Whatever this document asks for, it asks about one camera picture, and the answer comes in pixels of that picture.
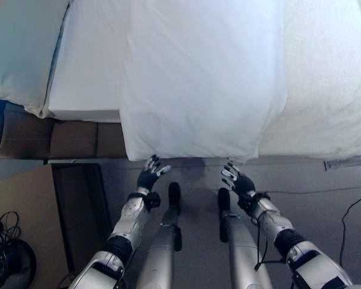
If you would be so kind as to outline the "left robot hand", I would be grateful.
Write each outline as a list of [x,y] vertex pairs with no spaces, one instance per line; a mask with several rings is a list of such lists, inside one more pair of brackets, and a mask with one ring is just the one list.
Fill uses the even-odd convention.
[[148,194],[156,181],[165,173],[171,170],[171,165],[161,167],[159,157],[152,155],[145,163],[139,177],[137,179],[137,191],[139,193]]

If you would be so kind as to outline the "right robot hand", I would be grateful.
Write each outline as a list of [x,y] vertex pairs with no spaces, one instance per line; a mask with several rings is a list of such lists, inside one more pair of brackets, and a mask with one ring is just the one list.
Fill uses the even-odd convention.
[[256,191],[253,181],[242,173],[233,163],[224,165],[222,181],[238,196]]

